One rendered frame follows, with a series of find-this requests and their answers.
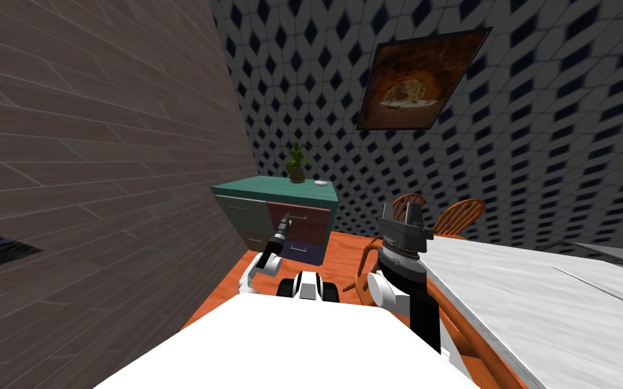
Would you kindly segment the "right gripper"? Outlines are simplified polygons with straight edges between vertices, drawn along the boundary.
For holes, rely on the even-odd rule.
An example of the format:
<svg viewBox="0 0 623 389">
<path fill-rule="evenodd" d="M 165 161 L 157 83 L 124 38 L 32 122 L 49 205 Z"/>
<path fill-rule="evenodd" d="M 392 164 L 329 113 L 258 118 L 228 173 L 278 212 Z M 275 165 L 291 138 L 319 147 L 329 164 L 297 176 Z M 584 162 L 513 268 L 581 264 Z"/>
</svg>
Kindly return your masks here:
<svg viewBox="0 0 623 389">
<path fill-rule="evenodd" d="M 426 253 L 427 241 L 434 238 L 434 231 L 424 227 L 420 203 L 407 204 L 405 223 L 401 223 L 394 220 L 392 203 L 384 202 L 378 226 L 384 247 L 398 248 L 413 254 Z"/>
</svg>

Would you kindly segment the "orange wooden chair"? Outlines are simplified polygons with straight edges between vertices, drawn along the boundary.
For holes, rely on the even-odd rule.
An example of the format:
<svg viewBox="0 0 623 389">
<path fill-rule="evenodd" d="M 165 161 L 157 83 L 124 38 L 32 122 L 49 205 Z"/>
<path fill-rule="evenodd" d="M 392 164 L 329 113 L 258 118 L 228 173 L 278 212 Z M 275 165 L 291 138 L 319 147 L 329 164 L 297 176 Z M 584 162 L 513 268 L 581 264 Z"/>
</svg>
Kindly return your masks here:
<svg viewBox="0 0 623 389">
<path fill-rule="evenodd" d="M 408 203 L 419 203 L 421 206 L 424 205 L 424 198 L 422 195 L 418 193 L 407 193 L 395 201 L 393 201 L 393 217 L 398 222 L 404 222 L 407 215 L 407 204 Z"/>
<path fill-rule="evenodd" d="M 367 276 L 378 270 L 378 262 L 373 262 L 370 271 L 364 271 L 364 267 L 369 252 L 372 250 L 378 252 L 379 247 L 378 244 L 369 244 L 364 248 L 353 283 L 343 289 L 343 292 L 352 288 L 357 289 L 362 305 L 376 307 L 368 291 Z M 454 341 L 455 348 L 473 382 L 480 389 L 529 389 L 458 311 L 443 291 L 433 281 L 427 279 L 426 282 L 427 293 L 439 304 L 439 315 L 445 325 L 445 331 Z"/>
<path fill-rule="evenodd" d="M 482 199 L 466 199 L 451 205 L 432 227 L 434 235 L 465 240 L 460 233 L 472 225 L 485 210 L 486 203 Z"/>
</svg>

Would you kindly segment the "teal cabinet with drawers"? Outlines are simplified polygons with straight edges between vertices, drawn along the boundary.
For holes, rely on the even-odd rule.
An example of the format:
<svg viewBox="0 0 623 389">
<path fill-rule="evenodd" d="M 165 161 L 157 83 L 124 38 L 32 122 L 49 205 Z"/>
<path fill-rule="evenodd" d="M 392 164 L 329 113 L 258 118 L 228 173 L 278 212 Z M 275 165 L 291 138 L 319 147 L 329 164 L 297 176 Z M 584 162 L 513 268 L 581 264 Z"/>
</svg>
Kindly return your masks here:
<svg viewBox="0 0 623 389">
<path fill-rule="evenodd" d="M 210 189 L 226 217 L 251 251 L 262 251 L 287 216 L 282 257 L 320 266 L 339 205 L 336 190 L 328 181 L 305 175 L 309 161 L 303 156 L 307 144 L 286 147 L 288 177 L 254 176 L 212 186 Z"/>
</svg>

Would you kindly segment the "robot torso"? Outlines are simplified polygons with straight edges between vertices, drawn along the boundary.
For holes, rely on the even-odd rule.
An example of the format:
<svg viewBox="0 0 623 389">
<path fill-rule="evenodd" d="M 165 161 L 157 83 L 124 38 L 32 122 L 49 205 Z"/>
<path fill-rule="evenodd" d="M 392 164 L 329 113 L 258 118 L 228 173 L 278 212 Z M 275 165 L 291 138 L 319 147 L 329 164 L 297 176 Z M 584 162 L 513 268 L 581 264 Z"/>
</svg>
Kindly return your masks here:
<svg viewBox="0 0 623 389">
<path fill-rule="evenodd" d="M 95 389 L 478 389 L 388 311 L 238 294 Z"/>
</svg>

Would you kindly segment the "white marble table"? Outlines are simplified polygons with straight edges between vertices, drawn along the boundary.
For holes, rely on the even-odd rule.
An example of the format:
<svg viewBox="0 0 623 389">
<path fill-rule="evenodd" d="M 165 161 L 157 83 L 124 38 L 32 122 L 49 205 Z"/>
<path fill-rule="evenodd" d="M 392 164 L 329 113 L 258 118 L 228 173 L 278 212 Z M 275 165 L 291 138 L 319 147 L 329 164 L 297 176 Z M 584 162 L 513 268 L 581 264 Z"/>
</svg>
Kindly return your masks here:
<svg viewBox="0 0 623 389">
<path fill-rule="evenodd" d="M 420 259 L 529 389 L 623 389 L 623 268 L 441 236 Z"/>
</svg>

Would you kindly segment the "dark framed wall picture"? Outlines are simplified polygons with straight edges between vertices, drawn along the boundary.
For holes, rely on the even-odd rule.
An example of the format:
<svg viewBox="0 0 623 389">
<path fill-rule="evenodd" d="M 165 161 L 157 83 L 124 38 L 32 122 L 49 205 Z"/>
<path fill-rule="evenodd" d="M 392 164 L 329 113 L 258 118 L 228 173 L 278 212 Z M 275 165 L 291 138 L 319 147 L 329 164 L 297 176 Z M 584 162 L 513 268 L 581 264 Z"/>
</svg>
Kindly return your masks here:
<svg viewBox="0 0 623 389">
<path fill-rule="evenodd" d="M 358 130 L 427 130 L 432 127 L 490 27 L 377 45 Z"/>
</svg>

